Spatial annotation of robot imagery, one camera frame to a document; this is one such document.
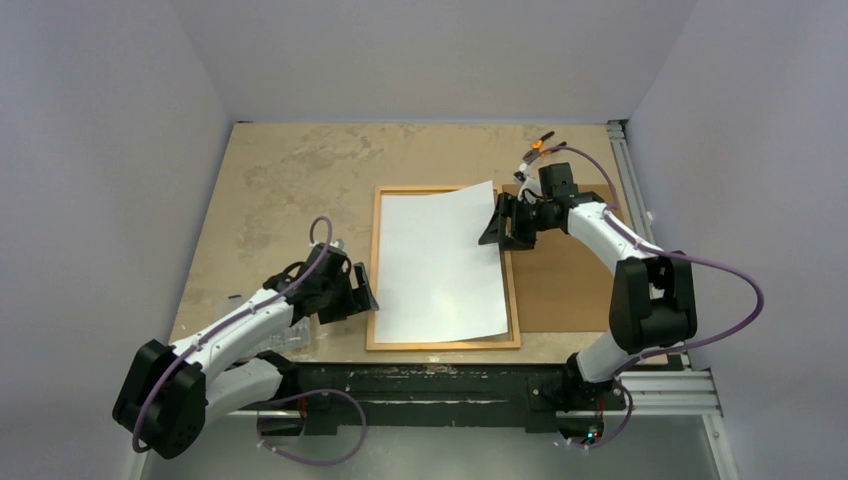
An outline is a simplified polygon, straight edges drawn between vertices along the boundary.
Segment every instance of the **white paper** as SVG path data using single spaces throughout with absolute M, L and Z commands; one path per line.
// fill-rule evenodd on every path
M 384 195 L 374 338 L 451 342 L 508 331 L 497 245 L 477 245 L 492 182 L 435 195 Z

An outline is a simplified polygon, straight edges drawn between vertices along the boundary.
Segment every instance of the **wooden table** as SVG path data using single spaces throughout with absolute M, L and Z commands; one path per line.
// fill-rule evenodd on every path
M 344 239 L 352 261 L 368 265 L 376 186 L 509 183 L 529 145 L 549 130 L 556 131 L 551 145 L 567 140 L 594 156 L 621 190 L 601 125 L 236 124 L 171 341 L 217 320 L 222 299 L 250 296 L 270 275 L 303 260 L 316 216 L 330 217 L 334 237 Z M 588 162 L 559 155 L 571 162 L 577 183 L 603 183 Z M 325 362 L 564 362 L 600 335 L 524 333 L 521 349 L 514 351 L 367 353 L 365 320 L 359 314 L 319 325 L 313 318 L 309 349 L 287 356 Z

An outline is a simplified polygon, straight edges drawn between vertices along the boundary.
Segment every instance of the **wooden tray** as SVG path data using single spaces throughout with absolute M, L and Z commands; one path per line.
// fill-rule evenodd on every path
M 380 210 L 382 210 L 384 195 L 432 195 L 434 193 L 453 192 L 466 188 L 468 185 L 437 185 L 437 186 L 406 186 L 406 187 L 377 187 L 374 194 L 374 222 L 371 233 L 371 269 L 369 281 L 371 290 L 377 293 L 378 264 L 380 258 Z M 501 192 L 496 187 L 494 194 Z M 480 226 L 483 232 L 485 225 Z M 375 341 L 377 323 L 376 312 L 368 312 L 365 349 L 368 351 L 444 351 L 444 350 L 507 350 L 521 348 L 521 334 L 518 324 L 518 308 L 515 302 L 515 282 L 512 275 L 512 256 L 510 252 L 501 253 L 501 269 L 504 276 L 504 296 L 507 307 L 508 331 L 503 335 L 486 337 L 485 339 L 460 342 L 426 342 L 426 343 L 378 343 Z

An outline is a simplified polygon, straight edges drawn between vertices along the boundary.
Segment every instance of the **wall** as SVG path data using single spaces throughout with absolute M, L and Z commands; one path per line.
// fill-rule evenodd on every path
M 694 0 L 173 0 L 224 104 L 277 121 L 626 118 Z
M 739 265 L 766 308 L 697 352 L 746 479 L 845 478 L 848 3 L 699 0 L 628 125 L 662 245 Z M 752 306 L 696 278 L 701 333 Z
M 121 478 L 229 119 L 165 0 L 0 8 L 0 477 Z

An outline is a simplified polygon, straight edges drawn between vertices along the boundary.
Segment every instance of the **cardboard sheet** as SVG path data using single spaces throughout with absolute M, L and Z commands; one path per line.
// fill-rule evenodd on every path
M 518 193 L 515 185 L 504 191 Z M 606 185 L 581 185 L 607 202 Z M 621 212 L 614 212 L 621 218 Z M 540 232 L 536 248 L 512 253 L 521 332 L 603 332 L 609 329 L 612 274 L 579 241 L 560 230 Z
M 492 182 L 382 199 L 378 343 L 453 342 L 508 332 L 497 245 L 479 246 Z

